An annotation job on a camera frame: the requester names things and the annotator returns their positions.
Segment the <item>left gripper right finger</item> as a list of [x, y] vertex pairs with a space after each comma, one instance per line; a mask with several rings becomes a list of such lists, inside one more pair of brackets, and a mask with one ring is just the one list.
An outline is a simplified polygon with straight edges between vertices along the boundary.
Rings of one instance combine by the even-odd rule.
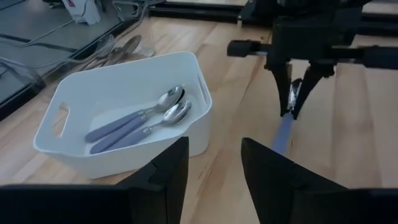
[[343, 190], [251, 138], [241, 140], [244, 176], [260, 224], [290, 224], [296, 190]]

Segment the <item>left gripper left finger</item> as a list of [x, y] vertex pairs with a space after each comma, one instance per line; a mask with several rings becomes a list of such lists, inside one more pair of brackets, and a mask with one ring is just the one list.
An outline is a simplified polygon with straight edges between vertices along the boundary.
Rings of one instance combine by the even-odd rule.
[[189, 138], [180, 137], [117, 183], [126, 191], [118, 224], [180, 224], [188, 180]]

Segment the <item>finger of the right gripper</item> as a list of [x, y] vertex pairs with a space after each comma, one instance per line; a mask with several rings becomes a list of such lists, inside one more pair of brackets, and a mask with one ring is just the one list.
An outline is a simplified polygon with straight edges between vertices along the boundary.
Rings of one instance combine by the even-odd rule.
[[334, 64], [310, 63], [302, 79], [294, 110], [292, 112], [294, 119], [298, 118], [300, 110], [305, 103], [305, 100], [307, 99], [313, 88], [317, 85], [317, 83], [322, 78], [329, 78], [330, 76], [333, 76], [335, 74], [334, 67]]
[[289, 63], [275, 64], [271, 66], [271, 72], [279, 93], [280, 115], [283, 116], [288, 108], [292, 66]]

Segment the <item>purple-handled spoon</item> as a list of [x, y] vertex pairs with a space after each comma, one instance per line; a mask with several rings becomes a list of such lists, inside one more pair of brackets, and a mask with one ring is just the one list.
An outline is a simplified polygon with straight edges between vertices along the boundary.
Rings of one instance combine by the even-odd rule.
[[105, 149], [112, 146], [114, 143], [121, 140], [123, 137], [127, 136], [129, 133], [133, 132], [139, 126], [144, 124], [152, 115], [149, 115], [148, 117], [146, 117], [145, 115], [142, 115], [138, 118], [135, 118], [132, 121], [125, 124], [124, 126], [122, 126], [120, 129], [101, 138], [101, 141], [91, 148], [90, 153], [96, 154], [99, 152], [103, 152]]
[[157, 129], [160, 126], [172, 126], [180, 122], [186, 117], [189, 111], [192, 108], [192, 103], [190, 101], [184, 100], [178, 102], [176, 105], [173, 105], [170, 109], [168, 109], [162, 118], [162, 121], [153, 124], [152, 126], [146, 126], [138, 131], [133, 132], [132, 134], [123, 137], [121, 140], [114, 143], [112, 146], [105, 149], [105, 151], [111, 151], [115, 149], [119, 149], [122, 147], [133, 146], [148, 137], [154, 129]]
[[274, 140], [272, 142], [271, 149], [281, 155], [285, 154], [285, 152], [287, 150], [288, 143], [289, 143], [292, 122], [294, 120], [293, 110], [294, 110], [294, 107], [295, 107], [295, 104], [297, 101], [297, 97], [298, 97], [298, 94], [300, 91], [301, 83], [302, 83], [302, 79], [298, 78], [298, 79], [295, 79], [290, 84], [287, 111], [284, 113], [284, 115], [282, 117], [282, 121], [278, 128], [276, 137], [274, 138]]
[[130, 113], [128, 115], [123, 116], [122, 118], [119, 118], [113, 122], [110, 122], [98, 129], [89, 132], [85, 136], [85, 141], [95, 142], [111, 134], [112, 132], [120, 129], [128, 122], [142, 115], [148, 117], [149, 115], [152, 115], [154, 113], [166, 112], [169, 108], [178, 103], [183, 98], [184, 94], [185, 90], [183, 86], [177, 85], [175, 87], [172, 87], [169, 91], [160, 96], [155, 106]]

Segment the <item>white plastic bin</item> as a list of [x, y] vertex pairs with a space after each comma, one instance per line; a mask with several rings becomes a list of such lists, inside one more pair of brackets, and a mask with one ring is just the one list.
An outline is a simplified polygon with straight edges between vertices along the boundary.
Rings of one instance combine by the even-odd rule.
[[[154, 106], [174, 86], [185, 89], [192, 108], [178, 124], [160, 127], [161, 115], [149, 120], [152, 133], [141, 142], [91, 153], [85, 136], [123, 116]], [[97, 179], [139, 169], [178, 138], [189, 138], [189, 155], [206, 151], [210, 141], [212, 99], [196, 56], [175, 52], [73, 73], [58, 85], [35, 135], [36, 151], [84, 176]]]

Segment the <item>white box with red label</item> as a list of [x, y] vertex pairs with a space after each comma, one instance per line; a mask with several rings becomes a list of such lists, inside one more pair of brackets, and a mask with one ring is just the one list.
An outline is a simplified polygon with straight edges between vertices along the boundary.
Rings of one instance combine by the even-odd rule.
[[101, 20], [95, 0], [62, 0], [62, 2], [76, 23], [85, 22], [94, 25]]

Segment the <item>large clear plastic container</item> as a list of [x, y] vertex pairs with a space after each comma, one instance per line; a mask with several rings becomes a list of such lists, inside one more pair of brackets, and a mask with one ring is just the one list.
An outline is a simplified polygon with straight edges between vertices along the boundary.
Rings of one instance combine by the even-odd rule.
[[[155, 54], [155, 50], [153, 48], [143, 46], [143, 36], [142, 36], [141, 42], [138, 45], [137, 49], [135, 51], [133, 51], [132, 53], [130, 53], [127, 57], [124, 57], [118, 63], [122, 63], [127, 59], [131, 59], [131, 60], [144, 59], [147, 57], [152, 57], [154, 54]], [[111, 52], [106, 58], [95, 58], [95, 56], [93, 55], [93, 59], [90, 59], [88, 62], [86, 62], [85, 66], [80, 68], [80, 71], [91, 70], [91, 69], [98, 68], [98, 67], [106, 67], [103, 64], [105, 63], [106, 59], [110, 55], [111, 55]]]

